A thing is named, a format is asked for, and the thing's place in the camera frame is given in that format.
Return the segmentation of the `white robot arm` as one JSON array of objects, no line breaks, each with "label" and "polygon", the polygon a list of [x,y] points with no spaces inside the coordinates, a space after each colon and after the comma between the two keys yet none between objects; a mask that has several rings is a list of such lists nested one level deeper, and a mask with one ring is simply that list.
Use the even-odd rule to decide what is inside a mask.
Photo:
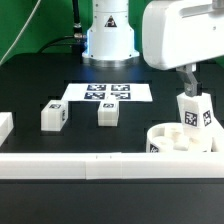
[{"label": "white robot arm", "polygon": [[185,94],[200,95],[196,64],[224,56],[224,0],[152,0],[143,12],[141,52],[134,47],[128,2],[93,0],[84,61],[115,67],[142,56],[152,68],[177,70]]}]

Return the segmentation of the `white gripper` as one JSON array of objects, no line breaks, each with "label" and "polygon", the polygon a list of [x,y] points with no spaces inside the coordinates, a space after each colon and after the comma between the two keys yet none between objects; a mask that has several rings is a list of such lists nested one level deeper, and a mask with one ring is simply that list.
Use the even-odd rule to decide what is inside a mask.
[{"label": "white gripper", "polygon": [[160,70],[178,67],[189,97],[202,95],[202,83],[194,76],[195,63],[224,56],[222,3],[215,7],[213,0],[152,0],[144,10],[144,60]]}]

